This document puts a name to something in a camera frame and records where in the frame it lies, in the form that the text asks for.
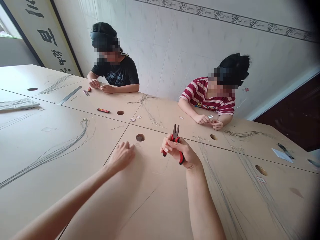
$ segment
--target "black t-shirt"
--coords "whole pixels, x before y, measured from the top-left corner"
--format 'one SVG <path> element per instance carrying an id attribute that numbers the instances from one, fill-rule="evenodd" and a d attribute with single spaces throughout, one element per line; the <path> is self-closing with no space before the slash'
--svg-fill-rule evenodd
<path id="1" fill-rule="evenodd" d="M 109 62 L 100 60 L 97 65 L 94 65 L 91 72 L 101 77 L 104 76 L 113 86 L 139 84 L 137 68 L 130 57 L 125 57 L 119 65 L 110 65 Z"/>

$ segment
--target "metal ruler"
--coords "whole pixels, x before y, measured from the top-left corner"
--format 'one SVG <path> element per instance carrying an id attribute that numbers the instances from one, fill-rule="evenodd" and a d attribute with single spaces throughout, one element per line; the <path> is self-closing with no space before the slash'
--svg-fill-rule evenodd
<path id="1" fill-rule="evenodd" d="M 69 98 L 72 97 L 73 94 L 75 94 L 79 89 L 81 89 L 82 86 L 77 87 L 75 90 L 73 90 L 68 96 L 66 96 L 64 99 L 61 100 L 61 102 L 58 103 L 58 105 L 62 105 L 65 101 L 67 101 Z"/>

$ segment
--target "decorative border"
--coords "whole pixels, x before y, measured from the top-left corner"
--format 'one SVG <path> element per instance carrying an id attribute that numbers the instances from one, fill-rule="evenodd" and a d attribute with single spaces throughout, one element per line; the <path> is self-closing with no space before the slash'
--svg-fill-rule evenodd
<path id="1" fill-rule="evenodd" d="M 215 20 L 228 22 L 248 28 L 254 28 L 264 32 L 270 32 L 286 37 L 296 38 L 303 41 L 319 43 L 314 32 L 305 31 L 297 28 L 264 22 L 253 18 L 243 17 L 240 15 L 222 12 L 219 10 L 196 6 L 175 0 L 134 0 L 144 3 L 157 5 L 160 7 L 171 8 L 181 12 L 187 12 Z"/>

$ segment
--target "table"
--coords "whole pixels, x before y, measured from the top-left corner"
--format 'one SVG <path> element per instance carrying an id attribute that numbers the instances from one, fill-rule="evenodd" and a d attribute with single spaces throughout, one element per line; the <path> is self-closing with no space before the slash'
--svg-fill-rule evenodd
<path id="1" fill-rule="evenodd" d="M 212 112 L 194 107 L 198 114 L 211 115 Z M 177 102 L 148 95 L 141 103 L 136 121 L 130 124 L 147 127 L 163 133 L 173 132 L 174 124 L 180 125 L 179 136 L 193 141 L 202 141 L 211 146 L 232 151 L 222 131 L 212 129 L 210 125 L 200 125 L 180 109 Z"/>
<path id="2" fill-rule="evenodd" d="M 234 133 L 258 131 L 266 133 L 270 135 L 270 137 L 254 135 L 249 138 L 239 138 L 231 136 L 225 131 L 231 131 Z M 306 152 L 304 149 L 299 147 L 297 144 L 269 125 L 234 118 L 226 127 L 223 128 L 223 132 L 235 152 L 275 163 L 280 163 L 293 168 L 320 173 L 320 169 L 316 168 L 307 160 L 315 160 L 315 157 L 312 154 Z M 283 152 L 277 143 L 280 143 L 286 147 L 286 149 L 295 158 L 293 159 L 294 163 L 288 162 L 276 156 L 272 148 Z"/>
<path id="3" fill-rule="evenodd" d="M 46 151 L 54 151 L 56 145 L 78 136 L 82 132 L 80 121 L 84 118 L 90 121 L 89 126 L 86 135 L 65 152 L 67 155 L 60 155 L 60 158 L 35 168 L 0 189 L 0 239 L 12 237 L 100 169 L 128 126 L 127 123 L 36 101 L 41 103 L 38 109 L 23 111 L 32 111 L 32 115 L 0 130 L 0 182 Z"/>
<path id="4" fill-rule="evenodd" d="M 100 169 L 119 141 L 136 145 L 134 162 L 83 205 L 60 239 L 193 239 L 186 169 L 159 151 L 174 124 L 180 125 L 179 136 L 202 161 L 227 239 L 304 237 L 318 204 L 313 194 L 319 170 L 305 160 L 312 156 L 273 127 L 234 118 L 215 131 L 195 123 L 177 102 L 167 99 L 142 93 L 107 95 L 98 89 L 86 96 L 82 90 L 87 90 L 87 79 L 76 76 L 68 77 L 61 88 L 38 95 L 67 76 L 38 66 L 4 67 L 0 74 L 16 83 L 0 82 L 0 101 L 35 93 L 31 99 L 41 104 L 0 112 L 0 182 L 79 136 L 80 121 L 89 121 L 86 134 L 67 155 L 60 154 L 0 189 L 1 239 L 13 236 Z M 33 87 L 38 90 L 26 90 Z M 195 111 L 210 115 L 204 109 Z M 225 131 L 258 131 L 272 138 L 255 135 L 243 141 Z M 295 157 L 293 164 L 271 151 L 280 150 L 278 142 Z"/>

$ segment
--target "child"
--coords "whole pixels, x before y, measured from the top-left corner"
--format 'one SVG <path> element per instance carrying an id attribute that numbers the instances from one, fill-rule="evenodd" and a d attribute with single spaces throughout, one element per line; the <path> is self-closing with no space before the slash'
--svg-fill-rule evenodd
<path id="1" fill-rule="evenodd" d="M 234 89 L 249 75 L 249 65 L 249 56 L 240 56 L 240 53 L 228 56 L 209 77 L 197 78 L 186 87 L 180 96 L 179 107 L 197 123 L 210 123 L 213 129 L 220 130 L 232 120 Z M 192 106 L 213 111 L 213 119 L 197 114 Z"/>
<path id="2" fill-rule="evenodd" d="M 117 32 L 108 23 L 99 22 L 93 25 L 90 36 L 93 47 L 102 57 L 87 76 L 90 86 L 107 94 L 138 92 L 136 65 L 122 52 Z M 109 85 L 100 86 L 99 76 L 104 76 Z"/>

